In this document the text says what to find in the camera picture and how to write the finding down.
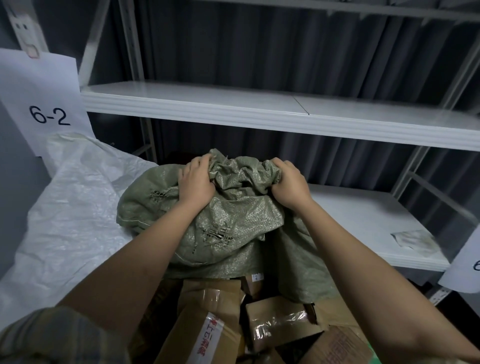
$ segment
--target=person's right hand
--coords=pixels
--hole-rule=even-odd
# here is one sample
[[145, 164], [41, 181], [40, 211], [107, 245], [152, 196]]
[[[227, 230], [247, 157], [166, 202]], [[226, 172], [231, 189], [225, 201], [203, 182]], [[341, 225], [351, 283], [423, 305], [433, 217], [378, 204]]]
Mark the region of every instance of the person's right hand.
[[272, 185], [273, 196], [283, 206], [298, 212], [298, 209], [312, 201], [305, 177], [288, 160], [284, 162], [275, 157], [272, 162], [282, 171], [280, 182]]

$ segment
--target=corrugated metal wall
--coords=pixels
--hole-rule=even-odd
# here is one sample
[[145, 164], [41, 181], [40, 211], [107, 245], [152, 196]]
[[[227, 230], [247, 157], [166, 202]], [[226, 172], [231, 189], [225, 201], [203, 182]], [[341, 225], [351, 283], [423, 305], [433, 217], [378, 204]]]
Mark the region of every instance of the corrugated metal wall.
[[[452, 21], [201, 1], [141, 0], [136, 6], [148, 79], [434, 106], [480, 29]], [[477, 72], [458, 108], [480, 103], [479, 81]], [[414, 149], [181, 121], [154, 125], [161, 157], [212, 147], [232, 157], [279, 156], [294, 162], [309, 182], [378, 191], [391, 190]], [[479, 170], [478, 153], [432, 148], [419, 174], [466, 204], [480, 185]], [[455, 217], [414, 182], [401, 202], [437, 237]], [[456, 254], [460, 240], [442, 243], [447, 255]]]

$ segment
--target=sleeve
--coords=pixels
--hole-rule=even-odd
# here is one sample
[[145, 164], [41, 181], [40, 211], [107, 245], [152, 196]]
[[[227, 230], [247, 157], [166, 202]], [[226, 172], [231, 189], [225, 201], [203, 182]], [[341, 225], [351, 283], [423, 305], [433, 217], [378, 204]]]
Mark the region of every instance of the sleeve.
[[68, 307], [45, 308], [0, 333], [0, 364], [129, 364], [120, 336]]

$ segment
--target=dark gray wall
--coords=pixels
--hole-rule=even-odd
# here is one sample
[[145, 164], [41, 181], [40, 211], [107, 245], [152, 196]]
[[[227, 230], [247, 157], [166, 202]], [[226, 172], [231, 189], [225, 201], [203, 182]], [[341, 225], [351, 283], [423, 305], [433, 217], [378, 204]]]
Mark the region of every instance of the dark gray wall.
[[[15, 34], [0, 6], [0, 48], [18, 49]], [[26, 231], [26, 216], [50, 177], [0, 102], [0, 277], [13, 264]]]

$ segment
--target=hand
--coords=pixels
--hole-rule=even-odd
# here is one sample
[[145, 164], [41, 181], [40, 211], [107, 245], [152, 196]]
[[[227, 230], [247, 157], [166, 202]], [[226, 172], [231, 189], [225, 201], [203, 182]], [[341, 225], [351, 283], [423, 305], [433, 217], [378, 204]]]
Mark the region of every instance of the hand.
[[199, 213], [215, 194], [215, 186], [208, 176], [208, 162], [211, 154], [192, 159], [179, 170], [179, 203]]
[[292, 162], [283, 162], [279, 158], [273, 158], [272, 162], [282, 171], [280, 182], [272, 185], [273, 196], [279, 203], [298, 212], [302, 206], [313, 201], [305, 177]]

